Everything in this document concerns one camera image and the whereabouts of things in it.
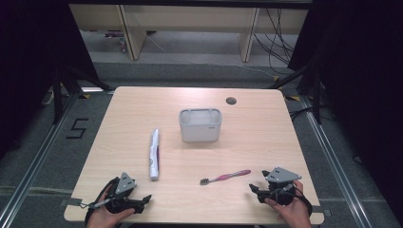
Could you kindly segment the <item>person's left hand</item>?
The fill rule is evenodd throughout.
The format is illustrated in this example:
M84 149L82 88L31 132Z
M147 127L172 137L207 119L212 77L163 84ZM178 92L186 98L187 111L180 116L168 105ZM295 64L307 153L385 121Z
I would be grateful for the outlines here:
M135 213L133 208L129 208L118 214L110 213L104 206L95 209L89 216L86 228L115 228L123 219L132 216Z

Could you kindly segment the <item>aluminium floor rail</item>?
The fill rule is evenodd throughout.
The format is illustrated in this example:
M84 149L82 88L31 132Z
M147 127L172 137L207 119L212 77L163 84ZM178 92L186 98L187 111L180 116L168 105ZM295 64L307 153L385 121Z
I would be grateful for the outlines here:
M41 147L30 163L28 170L26 171L23 178L20 180L19 184L14 188L8 203L0 213L0 228L10 228L15 216L17 215L29 192L30 187L36 180L38 173L40 172L45 160L47 159L51 147L54 145L58 135L60 134L61 128L66 121L69 111L75 104L75 101L78 99L78 97L78 94L68 96L66 103L64 104L62 109L63 114L61 115L59 120L51 126L49 132L47 133L47 136L41 144Z
M317 137L320 147L326 157L330 168L335 176L336 182L340 188L340 191L355 219L358 228L374 228L369 220L368 214L361 203L356 191L350 183L344 169L339 162L336 152L332 147L320 121L320 115L315 107L310 104L309 99L305 96L301 98L301 104L304 108L311 107L312 112L307 113L307 118L313 131Z

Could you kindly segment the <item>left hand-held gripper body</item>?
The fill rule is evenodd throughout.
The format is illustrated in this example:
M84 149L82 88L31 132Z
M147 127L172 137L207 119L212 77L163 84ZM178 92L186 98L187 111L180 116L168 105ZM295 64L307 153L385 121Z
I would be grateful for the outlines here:
M123 172L119 178L113 180L106 191L106 209L112 214L118 214L126 209L135 210L136 206L141 206L135 199L128 198L136 186L136 181Z

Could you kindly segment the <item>white toothpaste tube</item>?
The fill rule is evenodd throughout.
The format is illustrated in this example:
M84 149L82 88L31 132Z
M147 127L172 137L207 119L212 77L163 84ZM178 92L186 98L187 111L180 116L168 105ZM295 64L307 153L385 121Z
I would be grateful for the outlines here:
M149 177L156 181L159 177L159 129L153 130L149 149Z

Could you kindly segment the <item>person's right hand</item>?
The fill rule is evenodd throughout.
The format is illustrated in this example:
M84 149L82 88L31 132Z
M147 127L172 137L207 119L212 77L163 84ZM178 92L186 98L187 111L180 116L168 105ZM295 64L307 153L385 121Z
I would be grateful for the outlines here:
M297 197L289 205L279 205L272 199L266 199L265 203L278 213L277 220L284 221L290 228L311 228L308 207L298 198L303 195L303 184L295 180L294 185Z

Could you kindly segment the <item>light wooden desk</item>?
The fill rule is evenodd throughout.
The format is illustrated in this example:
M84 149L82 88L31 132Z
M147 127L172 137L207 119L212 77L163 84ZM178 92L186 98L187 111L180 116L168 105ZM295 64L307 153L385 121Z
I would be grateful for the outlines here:
M255 34L297 35L307 15L305 9L95 4L71 4L69 8L81 30L120 30L132 60L139 58L149 31L194 31L236 33L240 58L247 62Z

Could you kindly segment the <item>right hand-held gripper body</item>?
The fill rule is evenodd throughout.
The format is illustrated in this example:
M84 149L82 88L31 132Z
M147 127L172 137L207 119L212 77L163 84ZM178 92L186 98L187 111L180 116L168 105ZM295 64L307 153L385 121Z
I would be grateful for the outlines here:
M268 182L268 189L270 192L271 200L274 200L280 205L289 205L296 194L296 187L294 181L301 179L301 175L286 170L281 167L275 167L272 171L269 171L270 175L264 177Z

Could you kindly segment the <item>pink toothbrush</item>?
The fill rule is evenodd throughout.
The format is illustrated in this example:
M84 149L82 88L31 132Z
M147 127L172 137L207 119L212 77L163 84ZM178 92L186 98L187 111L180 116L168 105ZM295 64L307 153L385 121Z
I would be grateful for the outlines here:
M245 176L250 173L251 173L251 170L240 170L235 173L224 174L224 175L218 176L214 179L202 179L202 180L200 180L200 185L207 185L207 184L209 184L211 182L215 182L215 181L226 181L228 179L231 179L234 177L239 177L239 176Z

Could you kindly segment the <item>black metal stand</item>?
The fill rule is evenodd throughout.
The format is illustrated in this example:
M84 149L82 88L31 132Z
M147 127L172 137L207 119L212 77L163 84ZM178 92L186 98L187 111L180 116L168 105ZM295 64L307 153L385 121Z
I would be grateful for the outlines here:
M83 92L78 84L79 80L87 81L105 91L114 90L114 87L103 83L98 78L94 68L90 73L86 73L74 66L66 64L55 65L52 76L54 124L57 124L63 116L62 86L67 89L69 94L78 95Z
M284 79L275 82L273 85L269 86L269 89L278 89L286 84L294 81L300 77L299 84L297 86L297 93L300 95L305 95L309 91L313 92L313 105L312 113L314 119L318 124L321 124L320 119L320 75L317 69L317 64L310 61L307 65L298 69L294 73L288 75Z

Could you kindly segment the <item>grey plastic holder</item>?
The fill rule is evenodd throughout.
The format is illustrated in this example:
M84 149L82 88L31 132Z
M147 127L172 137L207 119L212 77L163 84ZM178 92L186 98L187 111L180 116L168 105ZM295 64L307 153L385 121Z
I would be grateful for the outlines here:
M217 141L221 122L221 112L216 108L184 109L179 114L182 140L186 143Z

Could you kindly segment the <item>black curtain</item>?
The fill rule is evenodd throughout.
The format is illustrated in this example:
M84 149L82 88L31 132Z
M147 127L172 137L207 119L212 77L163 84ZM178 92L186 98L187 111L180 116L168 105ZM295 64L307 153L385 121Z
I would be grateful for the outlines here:
M314 57L337 119L403 225L403 0L312 0L289 68Z
M68 0L0 0L0 159L21 137L52 86L101 81Z

